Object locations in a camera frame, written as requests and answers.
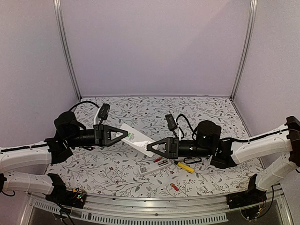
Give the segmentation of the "white remote with green buttons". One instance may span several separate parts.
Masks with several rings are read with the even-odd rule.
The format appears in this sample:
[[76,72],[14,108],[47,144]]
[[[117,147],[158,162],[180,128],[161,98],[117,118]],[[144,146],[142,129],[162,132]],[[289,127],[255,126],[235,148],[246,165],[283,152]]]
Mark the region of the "white remote with green buttons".
[[139,132],[138,130],[130,127],[128,124],[123,123],[120,129],[128,132],[127,137],[123,138],[122,141],[129,146],[133,147],[140,153],[152,157],[154,153],[147,150],[147,145],[154,143],[154,140]]

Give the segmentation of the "narrow white remote control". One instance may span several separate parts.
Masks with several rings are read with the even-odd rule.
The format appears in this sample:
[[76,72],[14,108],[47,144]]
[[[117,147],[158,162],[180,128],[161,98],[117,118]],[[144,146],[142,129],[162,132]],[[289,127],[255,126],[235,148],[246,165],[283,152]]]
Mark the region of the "narrow white remote control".
[[156,171],[159,171],[163,168],[166,168],[166,167],[170,166],[171,164],[172,163],[169,160],[164,159],[164,160],[152,163],[150,165],[141,167],[138,169],[138,172],[141,176],[145,176],[145,175],[154,173]]

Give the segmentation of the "yellow handled screwdriver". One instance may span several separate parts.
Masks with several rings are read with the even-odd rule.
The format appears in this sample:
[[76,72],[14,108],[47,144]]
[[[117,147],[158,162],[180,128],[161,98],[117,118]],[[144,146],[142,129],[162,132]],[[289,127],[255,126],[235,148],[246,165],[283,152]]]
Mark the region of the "yellow handled screwdriver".
[[181,163],[181,162],[179,162],[179,161],[174,160],[173,163],[174,163],[175,165],[177,165],[178,167],[180,167],[181,169],[184,169],[185,171],[187,171],[187,172],[189,172],[189,173],[194,173],[194,172],[195,172],[195,170],[194,170],[192,167],[190,167],[190,166],[188,166],[188,165],[185,165],[185,164],[183,164],[183,163]]

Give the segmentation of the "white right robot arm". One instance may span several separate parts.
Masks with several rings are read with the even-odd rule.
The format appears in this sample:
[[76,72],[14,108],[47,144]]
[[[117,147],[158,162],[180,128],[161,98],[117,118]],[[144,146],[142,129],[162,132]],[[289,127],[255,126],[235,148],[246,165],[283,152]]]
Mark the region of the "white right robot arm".
[[267,133],[249,139],[221,138],[221,127],[204,120],[195,129],[194,140],[168,137],[147,145],[147,151],[167,159],[210,157],[210,164],[219,169],[235,167],[253,158],[281,153],[267,169],[250,179],[242,200],[253,204],[261,192],[268,190],[300,166],[300,121],[289,116],[286,123]]

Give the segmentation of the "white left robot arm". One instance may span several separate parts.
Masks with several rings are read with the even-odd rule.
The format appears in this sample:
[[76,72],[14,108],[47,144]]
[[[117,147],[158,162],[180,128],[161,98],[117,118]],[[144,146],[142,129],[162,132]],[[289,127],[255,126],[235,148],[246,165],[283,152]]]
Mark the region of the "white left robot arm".
[[1,149],[0,189],[1,191],[37,192],[52,195],[59,203],[70,199],[69,190],[59,175],[34,175],[14,172],[14,169],[33,165],[55,165],[73,155],[75,147],[109,147],[127,137],[122,129],[95,124],[87,129],[78,122],[72,111],[62,113],[54,121],[56,134],[34,145]]

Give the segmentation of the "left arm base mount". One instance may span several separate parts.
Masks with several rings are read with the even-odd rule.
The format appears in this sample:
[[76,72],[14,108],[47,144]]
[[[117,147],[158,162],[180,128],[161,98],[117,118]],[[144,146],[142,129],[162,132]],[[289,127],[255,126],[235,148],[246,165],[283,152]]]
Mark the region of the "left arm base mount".
[[54,187],[49,195],[45,195],[45,199],[57,205],[83,209],[86,194],[85,190],[79,188],[68,190],[64,187]]

